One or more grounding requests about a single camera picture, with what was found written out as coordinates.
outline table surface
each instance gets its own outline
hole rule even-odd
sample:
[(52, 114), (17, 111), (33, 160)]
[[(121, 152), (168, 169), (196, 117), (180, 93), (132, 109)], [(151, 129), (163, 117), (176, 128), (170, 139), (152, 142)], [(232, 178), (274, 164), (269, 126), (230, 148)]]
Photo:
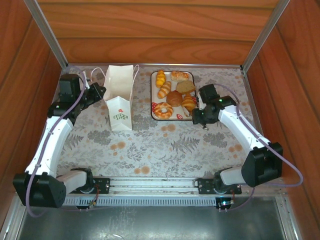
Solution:
[[(80, 66), (90, 76), (95, 66)], [(107, 66), (101, 67), (104, 72)], [(222, 123), (201, 125), (192, 121), (156, 121), (151, 117), (150, 76), (154, 71), (188, 71), (197, 89), (220, 83), (233, 89), (241, 111), (253, 124), (253, 116), (240, 69), (141, 66), (133, 86), (132, 131), (111, 131), (103, 100), (78, 116), (58, 163), (58, 175), (75, 167), (91, 168), (93, 175), (108, 177), (212, 177), (218, 171), (241, 165), (242, 146)], [(93, 82), (104, 76), (94, 72)], [(221, 96), (229, 93), (217, 87)]]

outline wooden panel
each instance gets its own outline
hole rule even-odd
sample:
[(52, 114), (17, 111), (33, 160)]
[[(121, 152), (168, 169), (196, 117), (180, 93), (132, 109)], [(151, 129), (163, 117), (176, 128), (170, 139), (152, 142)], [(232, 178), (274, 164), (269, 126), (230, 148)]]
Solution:
[(272, 10), (179, 5), (42, 4), (57, 38), (255, 41)]
[[(265, 74), (258, 57), (253, 61), (250, 71), (247, 73), (247, 77), (254, 99), (254, 104), (258, 106), (256, 110), (260, 119), (261, 127), (263, 129), (263, 134), (272, 143), (280, 143), (284, 149), (284, 157), (292, 162), (293, 155), (290, 151), (287, 138), (284, 134), (275, 108), (276, 103), (273, 101), (273, 97), (270, 93)], [(293, 170), (288, 167), (288, 165), (283, 165), (282, 177), (285, 178), (289, 176), (291, 178), (292, 176), (295, 176), (296, 178), (290, 179), (290, 181), (299, 181), (299, 177), (293, 173)]]
[(277, 26), (320, 120), (320, 7), (314, 0), (293, 1)]
[[(47, 42), (33, 21), (0, 90), (0, 126), (5, 126), (0, 132), (0, 159), (9, 159), (15, 148), (49, 52)], [(7, 164), (3, 161), (0, 164), (1, 176)]]
[(0, 84), (14, 59), (31, 22), (31, 15), (20, 0), (0, 0)]
[(38, 0), (39, 3), (172, 4), (274, 8), (279, 0)]
[(15, 173), (24, 171), (41, 137), (61, 72), (21, 0), (0, 0), (0, 226)]
[[(247, 76), (264, 135), (272, 142), (281, 143), (284, 157), (296, 164), (299, 159), (294, 158), (291, 153), (290, 145), (275, 108), (277, 103), (270, 93), (259, 57), (253, 61)], [(298, 175), (286, 164), (283, 165), (283, 176), (285, 182), (299, 181)], [(303, 239), (319, 239), (320, 232), (314, 217), (314, 207), (309, 204), (305, 188), (299, 186), (287, 190), (295, 215), (298, 217), (303, 216), (303, 221), (299, 222), (299, 228), (304, 236)]]
[[(26, 165), (33, 158), (47, 119), (46, 112), (55, 94), (61, 67), (51, 53), (34, 95), (32, 106), (28, 112), (23, 130), (18, 139), (8, 167), (0, 184), (0, 203), (10, 203), (15, 189), (12, 181), (16, 173), (24, 172)], [(6, 213), (0, 214), (0, 223), (4, 221)]]
[[(291, 0), (247, 73), (264, 133), (304, 176), (288, 189), (303, 239), (320, 239), (319, 7)], [(284, 175), (297, 180), (288, 168)]]
[(60, 39), (71, 63), (241, 64), (252, 42), (196, 39)]

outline cable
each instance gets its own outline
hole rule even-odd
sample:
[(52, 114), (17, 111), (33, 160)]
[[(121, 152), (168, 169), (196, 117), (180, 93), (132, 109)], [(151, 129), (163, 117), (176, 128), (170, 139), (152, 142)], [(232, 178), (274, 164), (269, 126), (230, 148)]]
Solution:
[(244, 203), (242, 203), (242, 204), (239, 205), (239, 206), (236, 206), (235, 208), (230, 208), (230, 209), (226, 210), (226, 212), (230, 212), (230, 211), (233, 211), (233, 210), (237, 210), (237, 209), (240, 209), (240, 208), (244, 207), (245, 205), (247, 205), (247, 204), (250, 202), (250, 200), (253, 198), (254, 193), (255, 193), (255, 189), (256, 189), (255, 187), (252, 188), (252, 192), (251, 192), (249, 198), (248, 198)]
[(34, 214), (34, 213), (31, 211), (31, 208), (30, 208), (30, 191), (31, 191), (31, 186), (32, 186), (32, 183), (33, 183), (33, 181), (34, 181), (34, 179), (35, 179), (36, 173), (37, 173), (37, 171), (38, 171), (38, 169), (39, 169), (39, 167), (40, 167), (41, 160), (42, 160), (42, 158), (43, 158), (43, 156), (44, 156), (44, 153), (45, 153), (45, 150), (46, 150), (46, 147), (47, 147), (49, 138), (50, 138), (51, 134), (53, 134), (53, 131), (55, 130), (55, 128), (56, 128), (56, 126), (59, 124), (59, 122), (60, 122), (62, 119), (64, 119), (64, 117), (65, 117), (66, 115), (68, 115), (68, 113), (70, 113), (71, 110), (74, 109), (74, 108), (77, 106), (77, 104), (78, 104), (79, 101), (81, 100), (81, 98), (82, 98), (82, 96), (83, 96), (83, 94), (84, 94), (84, 92), (85, 92), (85, 89), (86, 89), (86, 83), (85, 83), (86, 77), (85, 77), (84, 73), (83, 73), (78, 67), (76, 67), (76, 66), (71, 66), (71, 65), (70, 65), (70, 66), (68, 66), (68, 67), (64, 70), (64, 72), (68, 72), (68, 70), (71, 69), (71, 68), (74, 68), (74, 69), (76, 69), (77, 71), (80, 71), (80, 73), (82, 73), (83, 78), (80, 77), (80, 76), (79, 76), (79, 78), (82, 80), (83, 86), (82, 86), (80, 95), (79, 95), (78, 98), (75, 100), (74, 104), (73, 104), (61, 117), (58, 118), (58, 120), (53, 124), (53, 126), (51, 127), (51, 129), (49, 130), (47, 136), (46, 136), (45, 139), (44, 139), (43, 146), (42, 146), (42, 148), (41, 148), (41, 152), (40, 152), (38, 161), (36, 162), (36, 165), (35, 165), (35, 167), (34, 167), (34, 170), (33, 170), (32, 174), (31, 174), (31, 177), (30, 177), (28, 186), (27, 186), (27, 188), (26, 188), (26, 194), (25, 194), (25, 206), (26, 206), (27, 212), (28, 212), (28, 213), (30, 214), (30, 216), (33, 217), (33, 218), (41, 217), (41, 216), (46, 212), (46, 210), (45, 210), (45, 211), (43, 211), (42, 213), (36, 215), (36, 214)]
[(278, 158), (280, 158), (282, 161), (284, 161), (286, 164), (288, 164), (300, 177), (299, 182), (294, 183), (294, 184), (282, 184), (282, 183), (273, 183), (273, 182), (267, 182), (267, 185), (271, 185), (271, 186), (277, 186), (277, 187), (283, 187), (283, 188), (292, 188), (292, 187), (297, 187), (300, 186), (303, 181), (304, 181), (304, 176), (302, 175), (302, 173), (299, 171), (299, 169), (294, 166), (291, 162), (289, 162), (287, 159), (285, 159), (283, 156), (281, 156), (279, 153), (277, 153), (272, 147), (270, 147), (266, 142), (264, 142), (263, 140), (260, 139), (260, 137), (255, 133), (255, 131), (252, 130), (252, 128), (244, 121), (243, 117), (240, 114), (240, 100), (238, 98), (238, 96), (236, 95), (236, 93), (231, 90), (229, 87), (222, 85), (220, 83), (214, 83), (214, 85), (220, 86), (226, 90), (228, 90), (237, 100), (237, 104), (236, 104), (236, 114), (237, 117), (240, 119), (240, 121), (242, 122), (242, 124), (250, 131), (250, 133), (253, 134), (253, 136), (257, 139), (257, 141), (259, 141), (261, 144), (263, 144), (269, 151), (271, 151), (274, 155), (276, 155)]

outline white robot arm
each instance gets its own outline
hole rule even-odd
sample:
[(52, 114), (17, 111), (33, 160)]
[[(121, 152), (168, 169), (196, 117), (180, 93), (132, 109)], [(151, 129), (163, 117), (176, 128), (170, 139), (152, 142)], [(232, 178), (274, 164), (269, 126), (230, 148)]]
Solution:
[[(247, 184), (250, 187), (263, 184), (279, 178), (282, 174), (282, 160), (271, 153), (257, 137), (268, 144), (280, 155), (283, 149), (279, 143), (271, 143), (262, 136), (247, 120), (237, 114), (237, 104), (230, 96), (220, 97), (213, 84), (199, 89), (199, 108), (192, 112), (193, 124), (223, 123), (242, 145), (247, 158), (240, 167), (231, 167), (216, 172), (213, 188), (217, 192), (225, 192), (234, 189), (237, 184)], [(240, 121), (239, 117), (251, 128), (251, 131)]]
[(78, 115), (83, 109), (101, 100), (106, 92), (105, 87), (93, 83), (89, 86), (85, 82), (83, 95), (78, 104), (61, 119), (53, 132), (50, 132), (53, 125), (60, 116), (65, 114), (76, 99), (80, 97), (80, 79), (76, 74), (64, 74), (59, 80), (60, 94), (59, 101), (54, 102), (47, 113), (47, 120), (43, 137), (38, 149), (26, 168), (25, 173), (16, 174), (13, 185), (22, 203), (26, 205), (26, 193), (31, 173), (38, 167), (30, 188), (30, 206), (59, 208), (65, 201), (66, 194), (82, 187), (83, 189), (92, 188), (94, 185), (93, 175), (88, 168), (75, 168), (69, 173), (57, 178), (57, 167), (64, 143), (71, 132)]

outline croissant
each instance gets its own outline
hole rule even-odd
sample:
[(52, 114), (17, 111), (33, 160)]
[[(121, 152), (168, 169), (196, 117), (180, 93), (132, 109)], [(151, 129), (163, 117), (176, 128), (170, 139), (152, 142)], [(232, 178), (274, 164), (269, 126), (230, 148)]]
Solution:
[(170, 91), (171, 91), (171, 82), (166, 81), (158, 92), (158, 98), (163, 99), (165, 96), (168, 95), (168, 93), (170, 93)]
[(183, 98), (181, 106), (185, 107), (189, 113), (192, 113), (192, 110), (196, 108), (196, 103), (194, 102), (192, 96), (187, 93)]
[(163, 70), (159, 70), (156, 74), (155, 86), (159, 89), (166, 82), (166, 75)]
[(189, 79), (189, 74), (183, 71), (172, 71), (171, 72), (171, 80), (174, 82), (183, 82)]

